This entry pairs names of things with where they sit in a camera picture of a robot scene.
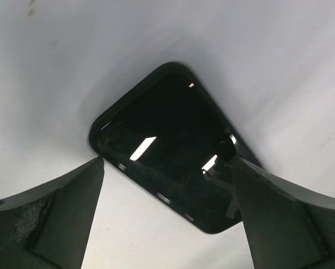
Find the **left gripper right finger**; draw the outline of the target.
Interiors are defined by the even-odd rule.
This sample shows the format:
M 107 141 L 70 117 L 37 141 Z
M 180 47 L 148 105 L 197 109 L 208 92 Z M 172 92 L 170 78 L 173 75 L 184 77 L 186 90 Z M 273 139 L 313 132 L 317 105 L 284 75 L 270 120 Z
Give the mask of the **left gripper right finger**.
M 255 268 L 335 268 L 335 198 L 240 157 L 232 176 Z

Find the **blue phone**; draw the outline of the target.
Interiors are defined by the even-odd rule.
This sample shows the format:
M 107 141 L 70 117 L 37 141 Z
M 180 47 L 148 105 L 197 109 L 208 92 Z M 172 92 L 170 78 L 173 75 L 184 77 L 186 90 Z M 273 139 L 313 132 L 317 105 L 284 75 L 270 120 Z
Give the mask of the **blue phone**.
M 260 161 L 188 66 L 168 62 L 91 125 L 91 148 L 207 234 L 240 223 L 232 159 Z

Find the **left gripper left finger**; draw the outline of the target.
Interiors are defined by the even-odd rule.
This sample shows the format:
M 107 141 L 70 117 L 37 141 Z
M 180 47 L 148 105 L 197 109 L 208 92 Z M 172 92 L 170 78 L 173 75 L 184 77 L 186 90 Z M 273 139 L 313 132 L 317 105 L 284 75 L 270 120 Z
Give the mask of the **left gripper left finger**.
M 81 268 L 103 178 L 97 157 L 0 199 L 0 268 Z

